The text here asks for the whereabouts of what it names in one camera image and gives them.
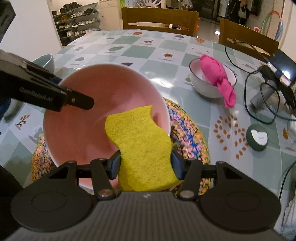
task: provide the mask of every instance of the screw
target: screw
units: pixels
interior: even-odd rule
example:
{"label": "screw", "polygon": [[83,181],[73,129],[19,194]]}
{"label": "screw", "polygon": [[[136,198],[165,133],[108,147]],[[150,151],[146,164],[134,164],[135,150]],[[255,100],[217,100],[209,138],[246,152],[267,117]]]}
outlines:
{"label": "screw", "polygon": [[113,191],[110,189],[102,189],[99,191],[99,195],[101,197],[110,197],[111,195],[113,195]]}
{"label": "screw", "polygon": [[190,190],[184,190],[180,192],[180,196],[183,198],[192,198],[194,196],[194,192]]}

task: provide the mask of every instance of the pink towel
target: pink towel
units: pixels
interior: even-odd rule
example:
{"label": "pink towel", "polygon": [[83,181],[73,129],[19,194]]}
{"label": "pink towel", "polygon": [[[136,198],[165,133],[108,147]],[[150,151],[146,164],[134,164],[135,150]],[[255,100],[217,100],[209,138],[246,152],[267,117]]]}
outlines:
{"label": "pink towel", "polygon": [[200,68],[209,82],[218,87],[224,98],[225,107],[233,108],[237,95],[228,81],[223,65],[217,59],[204,54],[200,57]]}

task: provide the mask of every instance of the round table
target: round table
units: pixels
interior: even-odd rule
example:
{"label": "round table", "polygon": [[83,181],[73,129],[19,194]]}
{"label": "round table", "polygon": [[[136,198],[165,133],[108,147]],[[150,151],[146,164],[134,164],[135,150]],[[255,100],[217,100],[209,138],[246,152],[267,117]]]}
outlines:
{"label": "round table", "polygon": [[[206,99],[190,83],[189,63],[207,54],[227,65],[236,75],[237,103],[233,109],[224,107],[221,99]],[[244,53],[228,48],[231,60],[246,71],[256,70],[261,62]],[[276,119],[263,125],[269,136],[267,148],[252,150],[245,139],[247,128],[258,121],[244,109],[243,89],[247,73],[228,60],[224,46],[185,35],[145,31],[94,31],[80,37],[59,51],[54,57],[55,74],[65,78],[74,71],[100,62],[114,62],[129,66],[145,75],[163,97],[183,108],[196,122],[208,142],[211,164],[226,161],[254,180],[278,193],[282,173],[295,160],[296,145],[285,134],[287,121]],[[263,79],[250,76],[247,102],[253,97]],[[280,114],[288,116],[281,108]],[[43,132],[44,109],[24,104],[10,120],[0,122],[0,163],[21,183],[29,179],[30,160]],[[272,115],[262,109],[257,117],[270,120]],[[289,190],[289,181],[284,190]]]}

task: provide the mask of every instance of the woven placemat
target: woven placemat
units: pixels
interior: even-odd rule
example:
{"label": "woven placemat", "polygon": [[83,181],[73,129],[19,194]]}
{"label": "woven placemat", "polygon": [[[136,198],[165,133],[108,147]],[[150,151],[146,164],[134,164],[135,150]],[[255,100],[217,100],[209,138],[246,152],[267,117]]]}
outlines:
{"label": "woven placemat", "polygon": [[[165,99],[165,102],[170,115],[170,137],[178,152],[185,159],[196,158],[202,161],[203,164],[210,164],[207,143],[197,125],[175,102],[168,99]],[[32,157],[32,181],[37,181],[54,168],[56,166],[48,153],[44,135],[42,134]],[[208,190],[209,184],[209,179],[202,179],[200,182],[200,195]],[[174,193],[178,191],[180,185],[174,188]]]}

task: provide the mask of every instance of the person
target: person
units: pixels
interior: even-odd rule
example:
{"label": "person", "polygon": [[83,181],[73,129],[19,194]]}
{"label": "person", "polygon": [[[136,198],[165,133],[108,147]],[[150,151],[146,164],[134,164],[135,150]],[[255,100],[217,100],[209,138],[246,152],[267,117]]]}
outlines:
{"label": "person", "polygon": [[[242,10],[242,12],[245,12],[247,15],[247,18],[240,18],[239,17],[239,10]],[[245,0],[232,0],[229,8],[228,8],[228,14],[227,14],[227,19],[229,21],[232,21],[234,23],[242,24],[245,25],[246,21],[250,15],[250,11],[247,8],[247,3]]]}

